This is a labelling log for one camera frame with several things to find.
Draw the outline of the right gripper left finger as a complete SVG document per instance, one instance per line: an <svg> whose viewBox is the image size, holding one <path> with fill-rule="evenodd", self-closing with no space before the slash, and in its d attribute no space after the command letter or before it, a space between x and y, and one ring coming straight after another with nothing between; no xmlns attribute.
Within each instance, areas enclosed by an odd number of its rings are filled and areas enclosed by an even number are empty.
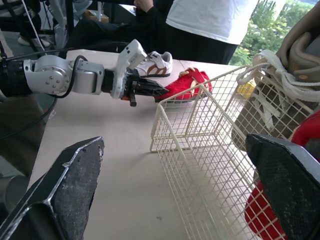
<svg viewBox="0 0 320 240"><path fill-rule="evenodd" d="M0 226L2 240L82 240L104 154L102 136L66 147Z"/></svg>

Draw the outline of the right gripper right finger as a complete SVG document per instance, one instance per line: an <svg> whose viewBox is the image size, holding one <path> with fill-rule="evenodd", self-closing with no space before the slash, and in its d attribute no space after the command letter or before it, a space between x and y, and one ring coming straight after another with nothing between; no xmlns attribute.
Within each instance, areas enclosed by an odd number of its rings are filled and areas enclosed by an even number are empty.
<svg viewBox="0 0 320 240"><path fill-rule="evenodd" d="M290 240L320 238L320 163L302 146L250 133L246 152Z"/></svg>

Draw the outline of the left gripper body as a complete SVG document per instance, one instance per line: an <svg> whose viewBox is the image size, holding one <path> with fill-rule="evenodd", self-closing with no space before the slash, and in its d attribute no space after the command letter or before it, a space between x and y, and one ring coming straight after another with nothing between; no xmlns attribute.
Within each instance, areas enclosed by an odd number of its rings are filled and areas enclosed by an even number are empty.
<svg viewBox="0 0 320 240"><path fill-rule="evenodd" d="M122 95L123 101L129 101L129 105L131 107L136 107L136 87L139 85L140 82L140 75L136 69L131 70L129 69L126 78L126 82L124 85L124 92Z"/></svg>

